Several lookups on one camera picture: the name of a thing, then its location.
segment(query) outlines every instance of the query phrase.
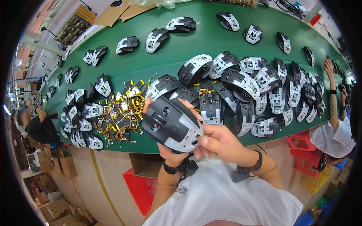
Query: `tattoo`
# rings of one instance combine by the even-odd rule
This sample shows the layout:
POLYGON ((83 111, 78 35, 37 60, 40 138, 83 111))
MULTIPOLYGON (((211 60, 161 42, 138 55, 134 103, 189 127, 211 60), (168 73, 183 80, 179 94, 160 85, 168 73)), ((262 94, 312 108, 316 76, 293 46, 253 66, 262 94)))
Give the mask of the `tattoo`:
POLYGON ((333 126, 333 129, 337 131, 339 126, 338 111, 337 111, 337 96, 335 94, 330 95, 329 105, 329 123, 333 126))

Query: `white shirt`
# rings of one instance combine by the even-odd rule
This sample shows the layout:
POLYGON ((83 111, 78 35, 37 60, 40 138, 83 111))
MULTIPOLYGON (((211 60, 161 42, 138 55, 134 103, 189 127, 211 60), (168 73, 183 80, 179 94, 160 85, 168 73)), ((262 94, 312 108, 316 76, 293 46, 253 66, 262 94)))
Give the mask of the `white shirt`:
POLYGON ((356 145, 352 139, 351 124, 348 117, 340 120, 337 131, 327 122, 309 130, 310 141, 324 153, 342 158, 349 154, 356 145))
POLYGON ((303 209, 292 194, 257 177, 234 183, 236 164, 206 158, 197 165, 195 174, 179 183, 144 226, 201 226, 217 220, 292 226, 303 209))

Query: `black shirt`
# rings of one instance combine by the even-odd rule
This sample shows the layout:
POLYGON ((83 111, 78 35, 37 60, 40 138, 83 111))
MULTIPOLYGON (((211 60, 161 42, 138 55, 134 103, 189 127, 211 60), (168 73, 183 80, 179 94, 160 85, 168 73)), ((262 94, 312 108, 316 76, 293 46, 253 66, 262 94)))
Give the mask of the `black shirt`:
POLYGON ((41 144, 60 143, 60 138, 49 117, 45 117, 43 123, 40 122, 39 116, 33 118, 25 127, 25 131, 31 138, 41 144))

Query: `green workbench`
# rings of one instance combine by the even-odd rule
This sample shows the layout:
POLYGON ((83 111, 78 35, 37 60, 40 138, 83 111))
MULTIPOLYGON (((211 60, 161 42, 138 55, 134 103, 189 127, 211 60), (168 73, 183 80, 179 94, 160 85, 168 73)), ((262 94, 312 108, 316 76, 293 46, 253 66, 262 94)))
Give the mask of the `green workbench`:
MULTIPOLYGON (((124 82, 133 80, 145 82, 158 73, 158 76, 170 74, 177 77, 177 73, 181 66, 190 58, 208 54, 216 57, 224 51, 230 51, 240 58, 244 56, 260 56, 268 60, 272 64, 275 57, 280 58, 287 64, 295 61, 307 72, 318 75, 324 82, 326 91, 324 92, 324 102, 326 104, 325 114, 322 117, 317 116, 314 121, 308 124, 305 120, 298 122, 295 118, 292 123, 285 127, 281 126, 280 131, 271 138, 260 138, 246 135, 239 138, 243 145, 257 144, 264 141, 274 140, 286 137, 306 129, 312 128, 329 119, 329 100, 328 90, 329 81, 326 73, 322 70, 323 59, 328 55, 336 61, 343 70, 348 70, 346 62, 339 53, 330 45, 314 29, 305 23, 298 21, 294 17, 278 11, 273 8, 258 6, 258 8, 248 8, 227 3, 202 2, 194 0, 187 3, 177 4, 173 10, 165 8, 155 8, 144 12, 126 22, 116 22, 113 27, 106 27, 97 34, 90 37, 80 47, 78 47, 64 61, 61 68, 56 69, 53 76, 47 82, 42 90, 45 96, 48 86, 54 84, 59 73, 65 74, 69 67, 79 66, 80 71, 77 79, 73 84, 66 84, 64 78, 61 86, 57 89, 55 95, 47 102, 44 109, 48 114, 60 113, 66 105, 65 96, 68 89, 82 89, 87 84, 97 81, 97 77, 102 73, 108 74, 113 84, 112 92, 123 91, 124 82), (225 30, 215 14, 219 11, 228 11, 232 13, 240 24, 240 30, 232 32, 225 30), (170 34, 170 40, 157 53, 150 54, 145 50, 145 42, 148 34, 155 28, 165 27, 173 18, 178 16, 188 16, 194 18, 197 28, 187 34, 170 34), (247 29, 250 24, 258 25, 263 30, 263 39, 256 45, 249 44, 243 37, 242 32, 247 29), (277 31, 286 34, 291 41, 291 53, 284 54, 277 45, 277 31), (137 36, 140 40, 139 47, 130 54, 118 56, 115 53, 118 42, 129 36, 137 36), (107 45, 108 52, 99 66, 87 66, 83 61, 83 56, 89 49, 95 50, 100 45, 107 45), (305 57, 303 47, 308 46, 315 56, 315 67, 310 67, 305 57)), ((341 83, 341 77, 335 75, 336 83, 341 83)), ((265 111, 267 117, 272 117, 269 110, 265 111)), ((225 125, 230 125, 230 118, 225 119, 225 125)), ((70 139, 65 139, 61 135, 61 141, 71 144, 70 139)), ((107 142, 104 140, 104 149, 135 152, 135 153, 158 153, 156 142, 147 135, 139 135, 131 132, 130 140, 136 140, 136 143, 121 142, 121 148, 117 141, 106 147, 107 142)))

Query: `person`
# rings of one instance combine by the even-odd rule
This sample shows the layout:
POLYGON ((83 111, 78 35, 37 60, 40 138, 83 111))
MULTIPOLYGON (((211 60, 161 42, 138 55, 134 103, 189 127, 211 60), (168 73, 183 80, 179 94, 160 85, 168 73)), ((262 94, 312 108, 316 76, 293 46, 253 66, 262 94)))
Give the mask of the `person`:
MULTIPOLYGON (((192 104, 180 101, 202 120, 192 104)), ((144 112, 151 102, 146 101, 144 112)), ((245 148, 224 125, 202 126, 205 134, 198 137, 194 155, 205 159, 197 163, 198 170, 193 175, 181 181, 181 172, 172 175, 161 167, 152 206, 142 225, 293 225, 303 204, 283 190, 273 158, 262 153, 261 167, 251 171, 255 177, 235 183, 231 175, 236 166, 253 169, 260 159, 259 153, 245 148)), ((157 145, 164 163, 170 167, 178 167, 188 156, 157 145)))
POLYGON ((347 117, 346 111, 346 98, 347 91, 342 85, 342 120, 338 119, 338 104, 336 91, 336 84, 334 82, 333 65, 331 60, 325 59, 323 61, 323 68, 327 72, 329 83, 331 85, 330 104, 329 104, 329 121, 312 128, 309 130, 310 141, 319 150, 324 152, 329 164, 333 165, 348 158, 353 153, 356 145, 352 139, 351 125, 347 117))
POLYGON ((40 106, 35 107, 31 103, 27 103, 28 108, 21 108, 17 114, 17 122, 25 127, 28 135, 41 144, 55 143, 56 146, 61 146, 59 134, 56 131, 58 120, 50 119, 47 113, 40 106), (35 111, 38 116, 30 119, 31 111, 35 111))

